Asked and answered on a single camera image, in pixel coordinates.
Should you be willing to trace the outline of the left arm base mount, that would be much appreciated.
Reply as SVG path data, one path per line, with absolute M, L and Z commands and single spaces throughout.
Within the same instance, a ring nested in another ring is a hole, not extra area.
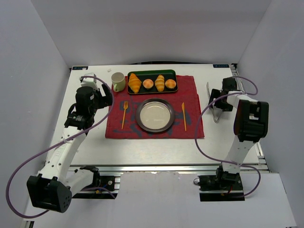
M 104 174 L 97 167 L 75 169 L 68 181 L 74 199 L 115 199 L 120 187 L 120 176 Z

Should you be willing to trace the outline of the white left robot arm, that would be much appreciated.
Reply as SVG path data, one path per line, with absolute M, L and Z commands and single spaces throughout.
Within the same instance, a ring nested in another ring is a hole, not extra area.
M 112 105 L 108 86 L 102 85 L 105 95 L 96 85 L 81 86 L 76 102 L 70 106 L 64 123 L 62 142 L 56 146 L 46 165 L 36 176 L 30 176 L 27 188 L 33 207 L 64 213 L 74 195 L 86 187 L 99 187 L 101 177 L 94 166 L 82 166 L 68 177 L 68 169 L 81 143 L 94 124 L 98 109 Z

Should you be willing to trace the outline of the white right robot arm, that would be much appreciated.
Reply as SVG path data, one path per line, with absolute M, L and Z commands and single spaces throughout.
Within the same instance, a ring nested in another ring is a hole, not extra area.
M 211 109 L 215 107 L 223 112 L 231 112 L 236 108 L 233 125 L 235 138 L 215 178 L 220 187 L 231 187 L 239 181 L 240 165 L 249 150 L 268 133 L 269 103 L 242 93 L 233 77 L 223 79 L 221 90 L 211 90 L 209 103 L 212 104 Z

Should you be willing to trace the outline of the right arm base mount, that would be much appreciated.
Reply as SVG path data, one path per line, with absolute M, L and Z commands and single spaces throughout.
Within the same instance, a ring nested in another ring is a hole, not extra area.
M 239 174 L 200 175 L 193 180 L 199 187 L 200 202 L 244 201 L 243 185 Z

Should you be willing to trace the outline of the metal serving tongs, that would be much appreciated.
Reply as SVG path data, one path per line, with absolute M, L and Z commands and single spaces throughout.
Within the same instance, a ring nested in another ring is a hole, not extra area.
M 210 89 L 209 89 L 209 83 L 206 84 L 206 89 L 207 89 L 208 99 L 210 99 L 211 98 L 211 92 L 210 92 Z M 213 121 L 217 124 L 221 119 L 223 111 L 222 110 L 215 111 L 213 106 L 210 107 L 209 110 L 212 113 Z

